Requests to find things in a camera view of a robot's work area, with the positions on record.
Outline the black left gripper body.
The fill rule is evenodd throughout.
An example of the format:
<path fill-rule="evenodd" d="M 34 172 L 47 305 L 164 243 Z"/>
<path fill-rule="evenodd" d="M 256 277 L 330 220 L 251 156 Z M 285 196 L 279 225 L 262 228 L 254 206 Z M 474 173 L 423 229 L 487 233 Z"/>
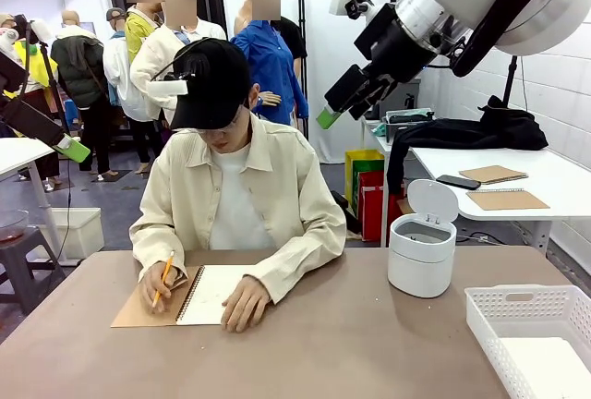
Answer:
<path fill-rule="evenodd" d="M 11 57 L 0 53 L 1 92 L 21 93 L 28 81 L 28 72 Z"/>

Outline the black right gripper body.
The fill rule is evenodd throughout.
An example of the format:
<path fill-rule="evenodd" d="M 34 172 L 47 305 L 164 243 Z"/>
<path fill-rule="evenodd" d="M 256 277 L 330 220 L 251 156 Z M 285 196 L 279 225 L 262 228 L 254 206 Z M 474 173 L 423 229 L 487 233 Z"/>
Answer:
<path fill-rule="evenodd" d="M 382 75 L 406 83 L 436 54 L 420 46 L 403 28 L 394 4 L 383 5 L 354 42 L 368 60 L 363 70 L 370 78 Z"/>

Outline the person's right hand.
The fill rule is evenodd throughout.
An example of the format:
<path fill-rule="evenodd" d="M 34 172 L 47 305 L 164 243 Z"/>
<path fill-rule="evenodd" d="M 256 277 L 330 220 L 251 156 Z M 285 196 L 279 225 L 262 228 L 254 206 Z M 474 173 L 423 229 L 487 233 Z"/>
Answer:
<path fill-rule="evenodd" d="M 186 280 L 186 276 L 174 266 L 163 279 L 165 269 L 166 263 L 158 261 L 143 273 L 139 281 L 141 300 L 152 314 L 164 313 L 173 299 L 173 291 Z"/>

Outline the person's left hand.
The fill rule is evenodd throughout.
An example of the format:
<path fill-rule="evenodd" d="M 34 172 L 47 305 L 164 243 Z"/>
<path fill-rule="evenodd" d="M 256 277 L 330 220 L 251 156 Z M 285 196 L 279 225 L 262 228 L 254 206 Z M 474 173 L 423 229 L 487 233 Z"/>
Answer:
<path fill-rule="evenodd" d="M 222 327 L 230 333 L 241 333 L 259 324 L 271 297 L 256 278 L 245 275 L 232 294 L 223 302 Z"/>

